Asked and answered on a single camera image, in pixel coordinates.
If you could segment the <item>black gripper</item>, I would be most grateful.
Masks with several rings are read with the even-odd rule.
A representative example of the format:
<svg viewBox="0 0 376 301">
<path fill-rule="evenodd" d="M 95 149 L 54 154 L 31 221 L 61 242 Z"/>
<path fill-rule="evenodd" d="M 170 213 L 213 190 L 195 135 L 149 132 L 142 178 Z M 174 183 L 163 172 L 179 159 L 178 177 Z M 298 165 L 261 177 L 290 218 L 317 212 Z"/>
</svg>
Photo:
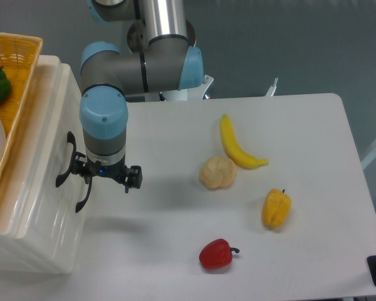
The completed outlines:
<svg viewBox="0 0 376 301">
<path fill-rule="evenodd" d="M 96 165 L 86 159 L 86 155 L 81 152 L 76 152 L 72 155 L 71 160 L 71 173 L 82 177 L 86 184 L 89 184 L 92 177 L 99 176 L 113 179 L 118 184 L 124 185 L 125 193 L 130 189 L 140 189 L 142 184 L 142 168 L 140 166 L 125 166 L 125 160 L 117 162 L 109 166 L 101 165 L 97 169 Z"/>
</svg>

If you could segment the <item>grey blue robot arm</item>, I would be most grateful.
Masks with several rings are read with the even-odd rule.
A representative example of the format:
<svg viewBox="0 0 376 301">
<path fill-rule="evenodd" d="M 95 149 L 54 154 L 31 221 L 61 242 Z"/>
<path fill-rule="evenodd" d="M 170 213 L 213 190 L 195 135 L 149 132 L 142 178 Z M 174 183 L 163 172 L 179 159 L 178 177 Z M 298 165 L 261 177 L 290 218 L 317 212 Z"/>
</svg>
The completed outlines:
<svg viewBox="0 0 376 301">
<path fill-rule="evenodd" d="M 205 77 L 202 54 L 189 44 L 182 1 L 89 1 L 88 7 L 106 23 L 143 22 L 147 47 L 123 55 L 117 46 L 99 41 L 84 49 L 79 116 L 86 151 L 72 153 L 67 174 L 87 185 L 94 177 L 107 177 L 137 189 L 142 170 L 125 165 L 126 98 L 199 87 Z"/>
</svg>

